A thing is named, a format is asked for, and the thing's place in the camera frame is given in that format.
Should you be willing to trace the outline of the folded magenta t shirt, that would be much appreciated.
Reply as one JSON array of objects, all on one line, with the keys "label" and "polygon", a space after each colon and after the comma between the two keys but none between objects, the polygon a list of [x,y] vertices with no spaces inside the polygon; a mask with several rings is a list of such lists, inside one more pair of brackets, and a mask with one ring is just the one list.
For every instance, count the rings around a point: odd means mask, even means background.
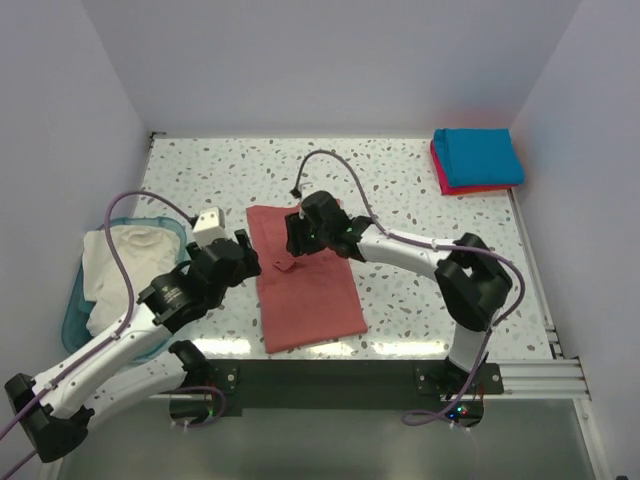
[{"label": "folded magenta t shirt", "polygon": [[460,196],[476,193],[486,193],[494,191],[508,190],[514,187],[514,185],[476,185],[476,186],[460,186],[454,187],[449,184],[445,170],[441,165],[434,142],[430,143],[430,154],[438,178],[439,187],[441,193],[445,196]]}]

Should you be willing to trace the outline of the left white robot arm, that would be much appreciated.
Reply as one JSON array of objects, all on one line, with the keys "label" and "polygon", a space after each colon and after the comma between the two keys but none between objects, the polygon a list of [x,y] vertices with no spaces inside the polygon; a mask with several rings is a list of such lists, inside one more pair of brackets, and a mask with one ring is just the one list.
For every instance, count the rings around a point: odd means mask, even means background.
[{"label": "left white robot arm", "polygon": [[58,365],[18,373],[4,389],[34,453],[44,463],[75,450],[111,413],[157,393],[207,390],[208,361],[189,340],[140,367],[128,363],[221,305],[228,289],[261,272],[246,231],[188,247],[190,259],[152,280],[130,313]]}]

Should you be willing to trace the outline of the folded blue t shirt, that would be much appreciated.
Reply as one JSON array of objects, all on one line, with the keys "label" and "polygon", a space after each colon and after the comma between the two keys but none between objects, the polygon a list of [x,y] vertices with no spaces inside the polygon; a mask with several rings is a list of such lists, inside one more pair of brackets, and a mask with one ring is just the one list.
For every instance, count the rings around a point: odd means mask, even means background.
[{"label": "folded blue t shirt", "polygon": [[525,180],[508,129],[437,129],[435,152],[451,187],[518,186]]}]

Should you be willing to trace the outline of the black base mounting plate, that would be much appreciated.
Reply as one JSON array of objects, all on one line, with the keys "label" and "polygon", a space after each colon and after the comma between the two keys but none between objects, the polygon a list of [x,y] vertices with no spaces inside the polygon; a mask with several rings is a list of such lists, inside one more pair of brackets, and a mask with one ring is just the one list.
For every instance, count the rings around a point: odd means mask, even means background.
[{"label": "black base mounting plate", "polygon": [[448,360],[209,360],[177,389],[173,418],[197,422],[248,409],[446,409],[451,420],[476,422],[481,398],[504,391],[500,368],[483,363],[467,373]]}]

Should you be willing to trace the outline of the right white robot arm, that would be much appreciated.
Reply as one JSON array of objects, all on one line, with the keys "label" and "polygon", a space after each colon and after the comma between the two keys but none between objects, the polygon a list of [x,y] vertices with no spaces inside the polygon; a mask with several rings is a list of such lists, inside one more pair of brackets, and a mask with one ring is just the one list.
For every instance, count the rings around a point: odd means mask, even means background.
[{"label": "right white robot arm", "polygon": [[440,240],[382,231],[367,216],[349,216],[326,191],[315,192],[285,216],[287,251],[294,257],[329,249],[344,259],[390,265],[434,281],[456,323],[447,361],[465,373],[486,358],[487,335],[513,286],[480,237]]}]

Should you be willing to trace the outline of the salmon pink t shirt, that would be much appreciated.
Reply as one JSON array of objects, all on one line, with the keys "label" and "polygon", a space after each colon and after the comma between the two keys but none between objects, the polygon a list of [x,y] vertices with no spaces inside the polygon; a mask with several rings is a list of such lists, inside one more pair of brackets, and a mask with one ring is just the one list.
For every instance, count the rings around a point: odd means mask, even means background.
[{"label": "salmon pink t shirt", "polygon": [[286,250],[285,217],[296,213],[295,207],[246,210],[262,269],[256,289],[268,354],[368,331],[347,260],[330,250],[302,257]]}]

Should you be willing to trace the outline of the cream white t shirt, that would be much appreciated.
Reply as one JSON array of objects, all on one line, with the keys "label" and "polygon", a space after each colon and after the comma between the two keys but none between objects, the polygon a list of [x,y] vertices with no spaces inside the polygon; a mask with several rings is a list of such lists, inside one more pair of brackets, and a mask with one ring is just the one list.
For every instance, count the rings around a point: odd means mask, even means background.
[{"label": "cream white t shirt", "polygon": [[[134,295],[184,258],[184,243],[180,235],[170,229],[131,224],[115,225],[110,232]],[[93,304],[87,330],[96,337],[126,313],[129,295],[104,232],[86,233],[83,247],[83,294],[84,299]]]}]

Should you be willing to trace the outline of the aluminium frame rail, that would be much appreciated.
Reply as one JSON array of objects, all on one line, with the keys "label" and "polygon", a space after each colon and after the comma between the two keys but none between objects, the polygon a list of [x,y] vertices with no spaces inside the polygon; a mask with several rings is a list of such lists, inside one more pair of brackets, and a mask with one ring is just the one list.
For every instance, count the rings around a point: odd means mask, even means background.
[{"label": "aluminium frame rail", "polygon": [[[594,426],[587,423],[590,409],[586,403],[590,399],[590,393],[580,361],[577,359],[504,360],[495,364],[500,368],[504,391],[500,395],[483,395],[481,403],[484,400],[497,398],[573,401],[579,415],[580,431],[591,466],[597,478],[606,478],[610,468],[600,444],[599,434]],[[106,419],[124,409],[109,414]]]}]

